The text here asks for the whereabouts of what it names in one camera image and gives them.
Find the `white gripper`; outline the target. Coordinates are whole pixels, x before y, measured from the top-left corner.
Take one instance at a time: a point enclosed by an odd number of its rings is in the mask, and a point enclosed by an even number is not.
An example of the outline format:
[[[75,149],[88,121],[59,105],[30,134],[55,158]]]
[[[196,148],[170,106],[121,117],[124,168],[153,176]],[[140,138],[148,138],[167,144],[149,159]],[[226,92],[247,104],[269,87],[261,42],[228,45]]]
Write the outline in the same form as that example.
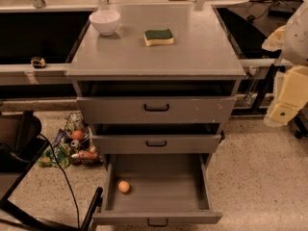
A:
[[[263,42],[264,50],[274,52],[282,48],[285,25],[277,28]],[[308,103],[308,67],[294,65],[286,73],[278,71],[274,77],[273,100],[264,122],[269,127],[287,125]]]

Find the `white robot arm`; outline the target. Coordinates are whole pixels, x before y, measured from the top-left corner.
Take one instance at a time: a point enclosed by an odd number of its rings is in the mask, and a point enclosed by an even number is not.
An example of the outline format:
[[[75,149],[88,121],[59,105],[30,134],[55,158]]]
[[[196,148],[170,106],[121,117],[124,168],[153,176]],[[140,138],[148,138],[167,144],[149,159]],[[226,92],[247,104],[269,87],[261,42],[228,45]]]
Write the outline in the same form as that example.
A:
[[[263,42],[268,51],[280,50],[277,63],[286,60],[293,66],[274,77],[274,98],[264,122],[269,127],[287,125],[308,103],[308,2],[303,2],[284,26]]]

